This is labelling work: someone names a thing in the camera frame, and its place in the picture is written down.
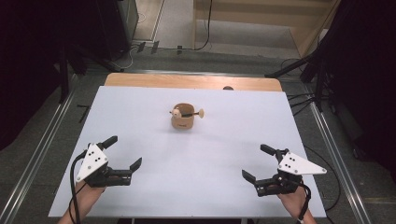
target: white table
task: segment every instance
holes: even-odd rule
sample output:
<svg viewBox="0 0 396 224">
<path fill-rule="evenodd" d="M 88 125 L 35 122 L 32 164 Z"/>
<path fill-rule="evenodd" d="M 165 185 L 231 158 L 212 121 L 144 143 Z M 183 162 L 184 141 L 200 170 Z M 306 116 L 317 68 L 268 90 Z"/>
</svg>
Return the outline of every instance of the white table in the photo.
<svg viewBox="0 0 396 224">
<path fill-rule="evenodd" d="M 203 108 L 191 130 L 175 130 L 169 111 L 178 103 Z M 101 87 L 49 212 L 61 217 L 71 198 L 72 160 L 88 143 L 112 135 L 119 141 L 105 151 L 109 166 L 127 169 L 143 162 L 129 187 L 107 188 L 89 217 L 289 217 L 276 196 L 259 198 L 241 175 L 258 179 L 276 173 L 276 159 L 260 144 L 289 148 L 306 158 L 284 92 Z M 314 217 L 325 211 L 312 175 Z"/>
</svg>

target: floor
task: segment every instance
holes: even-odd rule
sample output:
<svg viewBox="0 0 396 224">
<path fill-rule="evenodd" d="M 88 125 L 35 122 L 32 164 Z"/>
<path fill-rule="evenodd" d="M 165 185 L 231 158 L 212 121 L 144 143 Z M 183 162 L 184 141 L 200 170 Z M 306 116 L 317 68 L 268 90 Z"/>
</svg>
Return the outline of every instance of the floor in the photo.
<svg viewBox="0 0 396 224">
<path fill-rule="evenodd" d="M 150 48 L 145 48 L 140 53 L 137 53 L 136 49 L 132 50 L 130 54 L 133 58 L 132 65 L 125 68 L 125 72 L 136 70 L 177 71 L 179 73 L 210 72 L 254 77 L 275 72 L 299 58 L 288 29 L 285 27 L 257 27 L 243 24 L 238 27 L 235 24 L 223 22 L 211 23 L 213 35 L 209 39 L 210 44 L 202 51 L 184 51 L 181 55 L 177 55 L 172 50 L 165 50 L 175 48 L 177 45 L 182 45 L 183 48 L 191 47 L 191 2 L 164 1 L 153 39 L 160 41 L 159 47 L 162 49 L 156 54 L 151 54 Z M 229 30 L 232 30 L 232 33 L 224 37 L 223 32 Z M 205 42 L 205 34 L 206 29 L 202 21 L 198 46 Z M 244 45 L 245 42 L 242 41 L 247 39 L 248 44 Z M 131 58 L 125 55 L 115 63 L 125 66 L 131 63 Z M 3 167 L 0 170 L 0 206 L 5 207 L 12 196 L 21 198 L 17 204 L 7 207 L 13 209 L 9 210 L 11 215 L 5 223 L 55 223 L 57 221 L 56 218 L 48 218 L 48 212 L 83 127 L 85 109 L 79 105 L 92 103 L 97 88 L 103 85 L 108 75 L 106 69 L 95 63 L 88 62 L 88 66 L 89 71 L 86 76 L 71 78 L 73 88 L 67 104 L 59 105 L 60 91 L 54 92 L 31 118 L 17 140 L 0 151 L 0 164 Z M 301 83 L 298 78 L 300 74 L 301 70 L 295 69 L 279 78 L 287 94 L 306 93 L 315 88 L 314 82 Z M 300 103 L 305 99 L 298 97 L 290 100 L 290 104 Z M 394 213 L 396 188 L 389 172 L 374 161 L 360 161 L 354 158 L 353 147 L 342 124 L 326 106 L 326 102 L 323 104 L 322 116 L 326 119 L 336 149 L 345 164 L 346 169 L 343 174 L 346 173 L 347 176 L 340 175 L 336 168 L 337 164 L 333 162 L 332 153 L 315 117 L 315 107 L 301 104 L 292 110 L 298 112 L 307 105 L 301 113 L 295 116 L 295 121 L 302 141 L 306 145 L 308 159 L 329 167 L 329 171 L 330 167 L 335 169 L 326 176 L 315 176 L 324 207 L 331 208 L 328 216 L 333 223 L 393 223 L 396 219 Z M 60 115 L 62 119 L 50 126 L 54 122 L 54 114 Z M 44 153 L 45 157 L 37 159 L 35 155 L 40 153 Z M 29 174 L 34 178 L 24 182 Z M 341 179 L 341 184 L 337 182 L 337 176 Z M 351 184 L 343 184 L 344 178 L 349 178 Z M 24 183 L 28 188 L 25 191 L 16 189 L 20 183 Z M 357 195 L 349 195 L 351 186 L 356 188 Z M 361 199 L 364 212 L 367 214 L 359 214 L 361 211 L 355 210 L 351 199 L 356 196 Z M 362 221 L 360 216 L 365 215 L 368 219 Z M 5 213 L 0 216 L 1 223 L 3 220 L 5 220 Z M 284 218 L 264 218 L 254 221 L 255 223 L 279 224 L 294 222 Z M 85 223 L 117 223 L 117 220 L 89 217 Z M 320 219 L 318 223 L 331 222 L 328 219 Z"/>
</svg>

